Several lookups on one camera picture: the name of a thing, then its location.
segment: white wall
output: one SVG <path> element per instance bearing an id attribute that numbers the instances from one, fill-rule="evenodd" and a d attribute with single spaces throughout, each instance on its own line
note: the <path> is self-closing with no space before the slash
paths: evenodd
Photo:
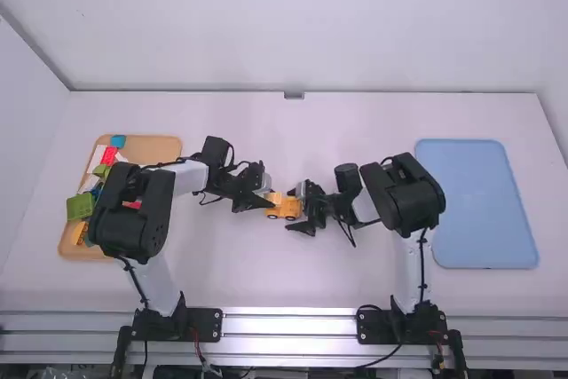
<path id="1" fill-rule="evenodd" d="M 79 89 L 537 91 L 568 154 L 566 0 L 0 4 Z"/>
<path id="2" fill-rule="evenodd" d="M 0 270 L 43 169 L 68 93 L 0 17 Z"/>

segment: yellow toy car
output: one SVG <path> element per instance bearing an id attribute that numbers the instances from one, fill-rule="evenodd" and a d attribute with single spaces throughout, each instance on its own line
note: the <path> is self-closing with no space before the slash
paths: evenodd
<path id="1" fill-rule="evenodd" d="M 282 193 L 268 193 L 265 199 L 275 204 L 273 208 L 266 209 L 265 215 L 270 219 L 286 218 L 287 221 L 295 221 L 302 216 L 302 201 Z"/>

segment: wooden tray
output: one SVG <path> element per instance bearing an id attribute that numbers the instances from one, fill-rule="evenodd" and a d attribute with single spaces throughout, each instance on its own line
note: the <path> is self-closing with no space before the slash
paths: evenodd
<path id="1" fill-rule="evenodd" d="M 87 160 L 83 178 L 77 187 L 81 185 L 88 177 L 87 168 L 91 161 L 91 157 L 98 145 L 110 145 L 110 137 L 112 135 L 103 135 L 99 137 L 92 148 L 91 155 Z M 157 162 L 170 162 L 176 160 L 181 155 L 182 142 L 177 137 L 166 137 L 157 135 L 126 135 L 126 144 L 124 148 L 119 150 L 119 153 L 128 159 L 131 163 L 138 164 L 154 164 Z M 65 259 L 74 261 L 99 261 L 109 260 L 111 258 L 105 257 L 99 246 L 88 248 L 86 245 L 75 245 L 71 241 L 73 230 L 79 220 L 67 222 L 61 240 L 58 245 L 59 254 Z"/>

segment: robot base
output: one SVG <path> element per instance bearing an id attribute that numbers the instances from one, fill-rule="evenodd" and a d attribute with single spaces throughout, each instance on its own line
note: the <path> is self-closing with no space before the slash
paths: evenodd
<path id="1" fill-rule="evenodd" d="M 410 343 L 433 345 L 446 343 L 446 315 L 430 301 L 415 306 L 404 314 L 390 297 L 390 310 L 377 310 L 363 305 L 357 311 L 357 340 L 362 345 Z"/>
<path id="2" fill-rule="evenodd" d="M 218 308 L 187 308 L 180 293 L 176 310 L 162 317 L 153 310 L 136 310 L 131 341 L 219 342 L 223 311 Z"/>

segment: red block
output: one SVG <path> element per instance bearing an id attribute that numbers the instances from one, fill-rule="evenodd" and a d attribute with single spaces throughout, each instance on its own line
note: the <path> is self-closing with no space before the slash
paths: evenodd
<path id="1" fill-rule="evenodd" d="M 122 205 L 126 206 L 127 208 L 140 209 L 140 206 L 142 206 L 142 202 L 141 201 L 123 201 Z"/>
<path id="2" fill-rule="evenodd" d="M 100 164 L 106 164 L 108 166 L 112 166 L 114 164 L 114 157 L 118 153 L 118 148 L 115 146 L 108 146 L 103 153 L 103 158 L 100 161 Z"/>

